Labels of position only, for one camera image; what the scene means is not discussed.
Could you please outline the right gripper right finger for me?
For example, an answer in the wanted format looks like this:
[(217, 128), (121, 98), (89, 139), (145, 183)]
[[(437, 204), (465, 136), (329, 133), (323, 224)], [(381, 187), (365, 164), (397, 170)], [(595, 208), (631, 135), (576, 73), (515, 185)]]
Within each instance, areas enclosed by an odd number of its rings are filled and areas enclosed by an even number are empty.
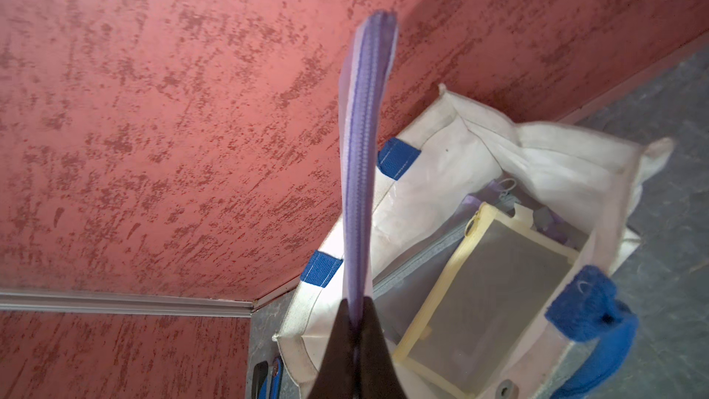
[(406, 399), (380, 327), (374, 301), (364, 298), (358, 338), (358, 394), (363, 399)]

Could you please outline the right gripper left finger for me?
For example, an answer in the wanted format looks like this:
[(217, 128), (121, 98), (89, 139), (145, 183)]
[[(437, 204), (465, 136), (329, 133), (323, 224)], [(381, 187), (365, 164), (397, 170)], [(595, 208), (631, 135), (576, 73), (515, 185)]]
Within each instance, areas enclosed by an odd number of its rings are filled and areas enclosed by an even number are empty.
[(319, 374), (308, 399), (351, 399), (356, 391), (356, 334), (349, 318), (349, 306), (344, 299), (335, 321)]

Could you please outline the beige mesh pouch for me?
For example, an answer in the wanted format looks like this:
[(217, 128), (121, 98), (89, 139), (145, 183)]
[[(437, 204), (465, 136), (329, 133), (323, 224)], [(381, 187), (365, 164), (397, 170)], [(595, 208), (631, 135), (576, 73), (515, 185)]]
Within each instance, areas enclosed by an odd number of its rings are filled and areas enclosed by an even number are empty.
[(455, 398), (493, 384), (579, 256), (532, 223), (522, 205), (514, 216), (481, 205), (393, 351), (395, 363)]

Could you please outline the grey mesh pouch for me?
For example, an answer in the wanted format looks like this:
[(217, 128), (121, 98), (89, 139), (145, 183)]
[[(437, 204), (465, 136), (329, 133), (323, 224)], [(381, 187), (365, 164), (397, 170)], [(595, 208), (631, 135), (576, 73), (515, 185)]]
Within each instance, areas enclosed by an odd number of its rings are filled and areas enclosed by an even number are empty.
[(384, 336), (397, 344), (463, 241), (466, 221), (451, 221), (396, 258), (374, 280), (374, 303)]

